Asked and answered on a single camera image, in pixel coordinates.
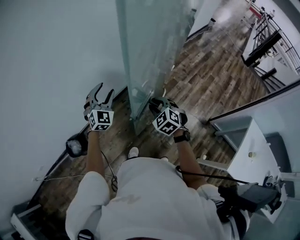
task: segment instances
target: white shoe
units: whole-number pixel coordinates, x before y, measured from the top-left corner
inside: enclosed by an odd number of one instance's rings
[[[130,149],[128,153],[128,159],[138,157],[138,156],[139,156],[139,149],[137,147],[133,147],[132,149]]]
[[[160,160],[163,160],[163,161],[169,162],[169,159],[168,159],[167,157],[162,157]]]

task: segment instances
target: hallway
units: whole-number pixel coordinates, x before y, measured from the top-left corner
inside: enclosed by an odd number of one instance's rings
[[[186,127],[191,132],[190,144],[196,157],[206,154],[210,160],[226,163],[234,151],[214,129],[205,125],[213,117],[235,109],[267,94],[260,80],[243,64],[240,57],[250,30],[241,21],[247,8],[244,0],[224,0],[214,14],[217,21],[210,32],[189,40],[175,62],[171,76],[165,82],[167,97],[188,113]],[[128,151],[136,146],[145,157],[168,157],[177,162],[177,150],[172,138],[160,135],[152,125],[138,136],[129,121],[130,104],[127,91],[113,104],[114,124],[101,134],[100,145],[115,173],[127,159]],[[204,167],[207,174],[226,175],[224,172]],[[111,175],[109,168],[106,174]],[[51,178],[85,174],[85,157],[69,157],[55,170]],[[45,182],[35,200],[56,223],[63,222],[66,210],[76,194],[82,177]],[[224,180],[208,179],[219,186],[232,184]]]

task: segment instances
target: black and white cube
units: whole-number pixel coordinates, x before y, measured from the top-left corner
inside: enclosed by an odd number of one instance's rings
[[[113,123],[113,111],[92,110],[88,115],[93,131],[106,131]]]
[[[179,113],[166,108],[152,124],[158,132],[170,136],[180,128]]]

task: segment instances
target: white table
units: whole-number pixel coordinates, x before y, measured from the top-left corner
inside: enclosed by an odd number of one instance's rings
[[[256,153],[256,156],[249,157],[249,152]],[[259,185],[263,184],[263,180],[267,175],[281,177],[274,155],[263,133],[253,119],[249,124],[244,139],[229,164],[201,159],[197,161],[200,164],[224,170],[237,180],[258,182]],[[281,189],[281,194],[280,201],[282,204],[272,215],[267,210],[262,209],[262,212],[272,223],[277,219],[287,200],[284,185]]]

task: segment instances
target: black watch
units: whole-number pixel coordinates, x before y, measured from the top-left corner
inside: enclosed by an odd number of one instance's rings
[[[175,143],[179,143],[179,142],[183,142],[183,141],[188,142],[190,139],[191,139],[191,135],[190,135],[189,131],[184,131],[183,135],[174,137]]]

